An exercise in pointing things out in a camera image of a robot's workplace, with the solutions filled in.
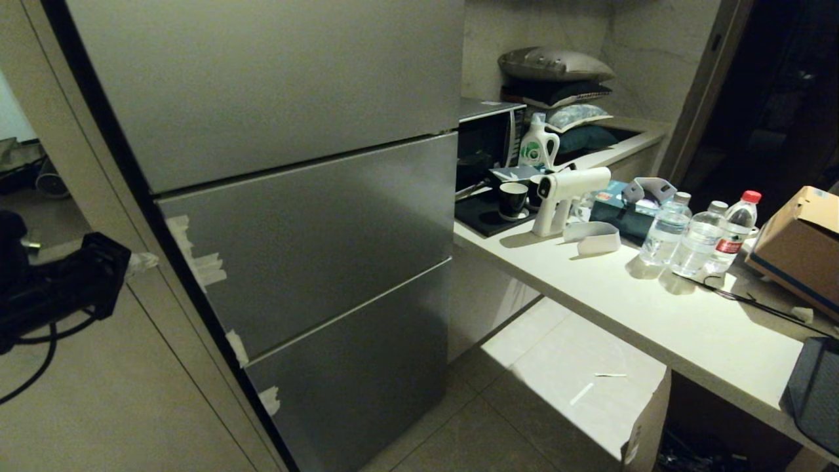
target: refrigerator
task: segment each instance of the refrigerator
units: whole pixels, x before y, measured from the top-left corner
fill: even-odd
[[[462,0],[55,4],[109,147],[279,449],[358,469],[444,392]]]

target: bottle cap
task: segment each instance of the bottle cap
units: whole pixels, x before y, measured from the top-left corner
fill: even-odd
[[[711,202],[711,205],[708,206],[708,211],[714,213],[724,213],[727,209],[728,203],[720,202],[719,200],[714,200]]]
[[[682,205],[687,205],[687,203],[690,201],[690,193],[686,191],[678,191],[673,197],[673,201],[676,203],[681,203]]]
[[[745,192],[743,192],[743,196],[740,198],[749,203],[757,203],[760,202],[760,197],[762,196],[763,195],[761,195],[759,191],[746,190]]]

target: white spray gun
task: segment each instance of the white spray gun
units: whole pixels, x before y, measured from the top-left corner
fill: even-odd
[[[565,230],[571,200],[583,193],[601,190],[609,185],[612,172],[607,167],[586,170],[563,170],[549,174],[539,182],[536,190],[542,197],[533,233],[544,238]]]

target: cup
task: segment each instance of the cup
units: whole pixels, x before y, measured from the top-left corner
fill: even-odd
[[[527,199],[528,187],[516,182],[501,184],[498,188],[498,213],[508,220],[519,219]]]
[[[527,208],[531,210],[538,210],[542,206],[542,197],[539,196],[539,182],[545,176],[532,176],[527,185]]]

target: pillow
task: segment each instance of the pillow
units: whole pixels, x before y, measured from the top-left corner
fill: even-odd
[[[569,129],[560,137],[560,148],[556,154],[567,154],[580,149],[603,149],[617,143],[618,140],[603,127],[580,126]]]
[[[582,124],[607,118],[614,117],[600,107],[595,107],[587,103],[582,105],[569,105],[557,109],[548,116],[548,128],[553,129],[557,133],[564,133]]]
[[[594,81],[537,82],[516,81],[507,87],[507,92],[528,105],[541,108],[557,108],[605,97],[612,89]]]
[[[532,47],[514,50],[498,58],[501,70],[526,81],[607,81],[615,78],[609,66],[571,50]]]

